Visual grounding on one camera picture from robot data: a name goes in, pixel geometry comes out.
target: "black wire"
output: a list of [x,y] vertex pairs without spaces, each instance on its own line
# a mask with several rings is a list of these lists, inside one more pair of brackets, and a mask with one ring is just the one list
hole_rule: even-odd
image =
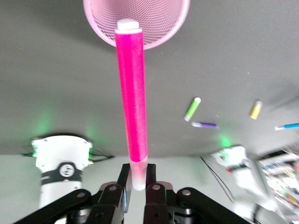
[[101,161],[109,160],[109,159],[112,159],[112,158],[114,158],[114,155],[107,156],[104,159],[92,160],[92,162],[101,162]]
[[219,185],[221,186],[221,188],[223,189],[223,191],[225,192],[225,194],[227,195],[227,197],[229,198],[229,200],[231,202],[233,202],[233,200],[230,198],[230,196],[228,195],[227,191],[224,189],[224,187],[222,186],[222,184],[219,182],[219,180],[223,183],[223,185],[226,187],[226,189],[228,190],[229,194],[231,195],[231,197],[233,199],[235,199],[234,195],[232,194],[232,192],[230,191],[230,189],[227,187],[227,185],[223,182],[223,180],[215,173],[215,171],[206,163],[206,161],[201,157],[202,161],[205,163],[205,165],[209,168],[210,172],[213,174],[214,178],[216,179],[216,181],[219,183]]

